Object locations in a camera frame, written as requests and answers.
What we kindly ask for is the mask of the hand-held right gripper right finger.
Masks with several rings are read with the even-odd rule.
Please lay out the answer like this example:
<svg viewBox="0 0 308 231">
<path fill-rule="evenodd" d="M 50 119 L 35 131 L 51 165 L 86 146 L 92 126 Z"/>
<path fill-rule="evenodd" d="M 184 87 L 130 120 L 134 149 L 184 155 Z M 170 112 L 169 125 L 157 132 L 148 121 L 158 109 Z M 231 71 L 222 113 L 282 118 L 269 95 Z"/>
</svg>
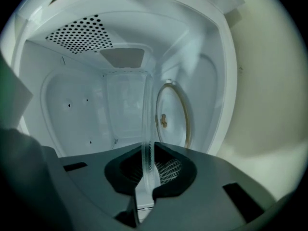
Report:
<svg viewBox="0 0 308 231">
<path fill-rule="evenodd" d="M 155 156 L 177 159 L 180 170 L 154 189 L 143 231 L 233 231 L 275 204 L 261 184 L 224 159 L 159 142 Z"/>
</svg>

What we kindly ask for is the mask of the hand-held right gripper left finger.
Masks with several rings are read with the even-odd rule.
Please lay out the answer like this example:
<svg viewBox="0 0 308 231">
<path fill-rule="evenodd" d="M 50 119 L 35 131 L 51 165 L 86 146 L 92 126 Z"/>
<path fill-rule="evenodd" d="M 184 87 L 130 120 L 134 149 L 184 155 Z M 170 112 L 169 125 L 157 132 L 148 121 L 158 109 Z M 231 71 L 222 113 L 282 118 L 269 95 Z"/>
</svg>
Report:
<svg viewBox="0 0 308 231">
<path fill-rule="evenodd" d="M 72 182 L 104 213 L 129 227 L 139 225 L 136 187 L 143 177 L 141 145 L 61 157 Z"/>
</svg>

